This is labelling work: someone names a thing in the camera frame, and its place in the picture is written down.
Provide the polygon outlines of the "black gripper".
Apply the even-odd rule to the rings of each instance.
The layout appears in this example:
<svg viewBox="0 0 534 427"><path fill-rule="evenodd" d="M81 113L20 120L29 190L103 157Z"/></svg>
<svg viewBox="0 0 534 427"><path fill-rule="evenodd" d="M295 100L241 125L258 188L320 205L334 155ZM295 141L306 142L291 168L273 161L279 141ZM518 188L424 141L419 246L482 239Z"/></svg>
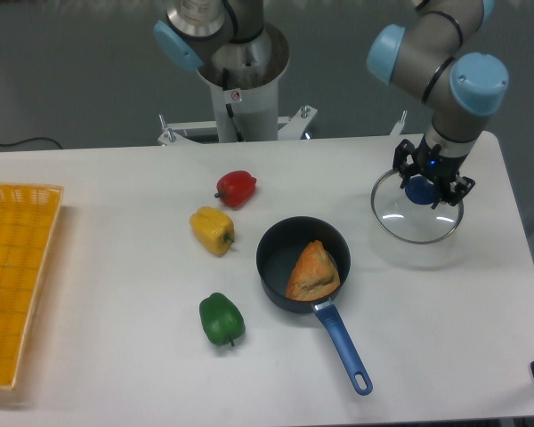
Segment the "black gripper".
<svg viewBox="0 0 534 427"><path fill-rule="evenodd" d="M443 138L430 141L430 137L424 135L417 148L408 139L403 139L395 148L392 169L401 177L401 189L405 189L415 175L432 182L432 209L439 204L456 206L475 186L475 180L459 174L469 153L461 149L460 143Z"/></svg>

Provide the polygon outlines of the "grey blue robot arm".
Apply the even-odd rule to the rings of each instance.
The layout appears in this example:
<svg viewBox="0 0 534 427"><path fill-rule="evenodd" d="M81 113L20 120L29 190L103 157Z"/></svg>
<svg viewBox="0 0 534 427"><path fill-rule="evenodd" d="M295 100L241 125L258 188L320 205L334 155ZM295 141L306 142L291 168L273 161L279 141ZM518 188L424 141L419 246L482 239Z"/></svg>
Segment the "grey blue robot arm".
<svg viewBox="0 0 534 427"><path fill-rule="evenodd" d="M421 142L401 142L392 168L408 199L457 205L473 188L461 165L508 87L505 65L462 45L490 16L491 1L417 1L412 28L391 25L371 45L368 71L433 111ZM220 141L279 136L279 79L289 63L283 34L260 1L177 1L153 28L162 52L207 83Z"/></svg>

